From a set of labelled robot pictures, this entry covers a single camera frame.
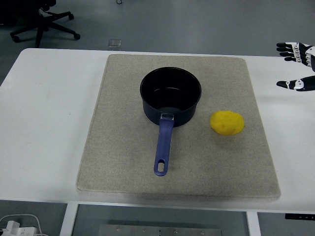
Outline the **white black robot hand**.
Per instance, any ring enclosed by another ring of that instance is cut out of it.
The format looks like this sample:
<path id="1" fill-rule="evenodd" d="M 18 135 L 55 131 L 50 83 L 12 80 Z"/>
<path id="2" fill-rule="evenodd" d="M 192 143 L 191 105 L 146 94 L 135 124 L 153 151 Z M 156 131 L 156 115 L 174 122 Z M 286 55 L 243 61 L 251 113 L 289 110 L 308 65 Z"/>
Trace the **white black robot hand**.
<path id="1" fill-rule="evenodd" d="M 277 43 L 277 51 L 285 61 L 301 63 L 315 71 L 315 47 L 300 42 Z M 278 81 L 277 86 L 295 91 L 314 91 L 315 77 L 309 76 L 291 81 Z"/>

